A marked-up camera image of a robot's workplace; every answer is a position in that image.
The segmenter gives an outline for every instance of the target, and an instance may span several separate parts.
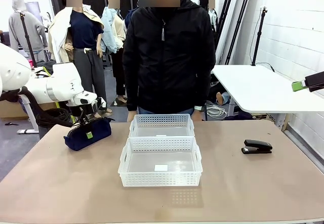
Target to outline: desk leg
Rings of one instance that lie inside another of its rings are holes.
[[[282,129],[284,123],[285,123],[286,114],[275,114],[275,125]]]
[[[33,129],[20,129],[17,131],[18,134],[38,134],[38,125],[36,124],[36,119],[34,116],[33,111],[30,107],[30,101],[25,95],[20,95],[22,102],[25,106],[26,112],[28,114],[28,117],[30,119],[30,122],[32,124]]]
[[[234,115],[234,107],[235,107],[235,100],[233,97],[231,97],[231,101],[229,102],[229,107],[228,107],[228,116]]]

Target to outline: beige tabletop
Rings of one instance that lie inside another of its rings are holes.
[[[324,175],[269,121],[195,123],[199,187],[124,188],[117,173],[129,124],[79,152],[55,126],[0,183],[0,222],[305,222],[324,219]],[[273,153],[243,155],[245,139]]]

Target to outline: white plastic basket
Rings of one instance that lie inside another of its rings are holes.
[[[193,137],[193,122],[189,114],[135,115],[129,137]]]
[[[124,187],[198,186],[202,171],[194,137],[128,138],[118,169]]]

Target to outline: beige jacket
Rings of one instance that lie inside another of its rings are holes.
[[[90,6],[83,5],[84,14],[91,20],[101,24],[100,17],[90,9]],[[72,8],[64,8],[56,14],[52,24],[49,27],[49,51],[52,53],[52,59],[56,63],[71,62],[73,60],[73,52],[67,52],[64,48],[66,43],[72,43],[71,35],[68,33],[70,25],[70,17]]]
[[[113,23],[111,25],[112,33],[116,41],[117,50],[123,48],[126,34],[124,30],[123,20],[115,14]]]

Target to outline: light blue jacket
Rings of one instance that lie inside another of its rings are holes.
[[[115,9],[110,9],[108,7],[105,7],[105,9],[103,10],[101,21],[104,25],[104,29],[100,44],[102,51],[106,51],[106,48],[108,48],[110,53],[117,52],[116,41],[111,30],[113,19],[116,13],[117,11]]]

